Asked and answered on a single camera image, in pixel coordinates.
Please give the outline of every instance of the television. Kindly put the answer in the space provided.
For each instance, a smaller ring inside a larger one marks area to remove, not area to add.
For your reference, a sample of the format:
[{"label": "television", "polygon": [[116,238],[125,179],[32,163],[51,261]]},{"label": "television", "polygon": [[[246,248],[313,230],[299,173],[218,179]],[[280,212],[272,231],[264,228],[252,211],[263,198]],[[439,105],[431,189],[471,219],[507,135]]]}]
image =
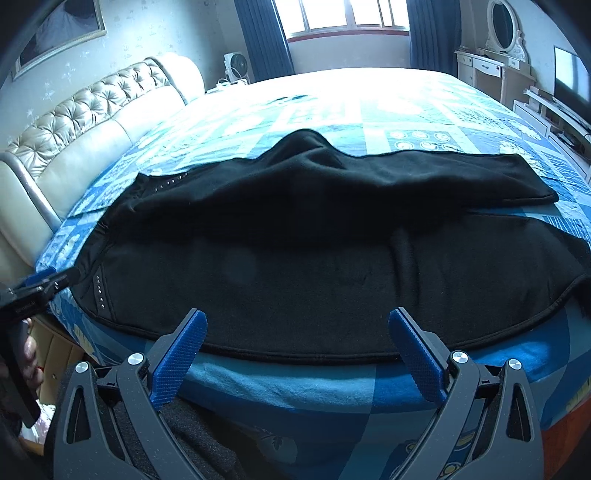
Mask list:
[{"label": "television", "polygon": [[591,77],[579,57],[571,52],[554,48],[556,55],[556,81],[554,99],[591,131]]}]

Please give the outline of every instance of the orange fabric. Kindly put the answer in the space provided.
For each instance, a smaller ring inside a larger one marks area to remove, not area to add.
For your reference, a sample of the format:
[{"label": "orange fabric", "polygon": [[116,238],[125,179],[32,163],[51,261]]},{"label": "orange fabric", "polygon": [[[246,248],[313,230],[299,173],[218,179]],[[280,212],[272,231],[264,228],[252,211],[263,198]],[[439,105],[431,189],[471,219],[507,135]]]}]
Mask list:
[{"label": "orange fabric", "polygon": [[542,432],[545,480],[550,480],[566,463],[590,425],[591,399]]}]

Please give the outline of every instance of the cream leather headboard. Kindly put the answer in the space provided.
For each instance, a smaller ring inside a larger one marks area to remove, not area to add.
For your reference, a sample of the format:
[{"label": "cream leather headboard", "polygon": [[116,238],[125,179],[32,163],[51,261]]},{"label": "cream leather headboard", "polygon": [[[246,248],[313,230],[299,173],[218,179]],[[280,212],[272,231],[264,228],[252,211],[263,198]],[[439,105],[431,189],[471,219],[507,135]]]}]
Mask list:
[{"label": "cream leather headboard", "polygon": [[76,92],[0,151],[0,282],[32,271],[91,182],[203,94],[190,59],[149,57]]}]

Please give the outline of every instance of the metal studs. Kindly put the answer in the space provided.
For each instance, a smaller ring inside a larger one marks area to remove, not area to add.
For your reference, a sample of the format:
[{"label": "metal studs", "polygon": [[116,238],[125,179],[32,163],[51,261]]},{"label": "metal studs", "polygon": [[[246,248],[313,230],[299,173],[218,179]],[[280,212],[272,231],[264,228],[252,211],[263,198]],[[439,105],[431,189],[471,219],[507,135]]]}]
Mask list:
[{"label": "metal studs", "polygon": [[127,358],[127,363],[130,365],[139,365],[144,361],[144,356],[141,353],[133,353]]},{"label": "metal studs", "polygon": [[521,362],[519,360],[517,360],[516,358],[511,358],[509,360],[509,366],[513,369],[513,370],[521,370]]},{"label": "metal studs", "polygon": [[88,370],[88,363],[86,363],[86,362],[80,362],[78,365],[76,365],[76,371],[80,374],[83,374],[87,370]]},{"label": "metal studs", "polygon": [[453,361],[455,361],[458,364],[465,364],[468,361],[468,356],[461,351],[457,351],[457,352],[453,352],[452,353],[452,358]]}]

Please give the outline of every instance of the patterned wallpaper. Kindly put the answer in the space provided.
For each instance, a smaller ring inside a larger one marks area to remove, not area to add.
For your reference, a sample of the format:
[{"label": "patterned wallpaper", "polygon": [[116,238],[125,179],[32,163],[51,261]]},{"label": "patterned wallpaper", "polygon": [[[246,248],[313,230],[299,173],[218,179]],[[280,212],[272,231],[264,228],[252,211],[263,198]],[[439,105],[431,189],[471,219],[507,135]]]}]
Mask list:
[{"label": "patterned wallpaper", "polygon": [[214,0],[100,0],[107,35],[72,47],[0,88],[0,148],[79,89],[150,55],[192,59],[206,88],[228,51]]}]

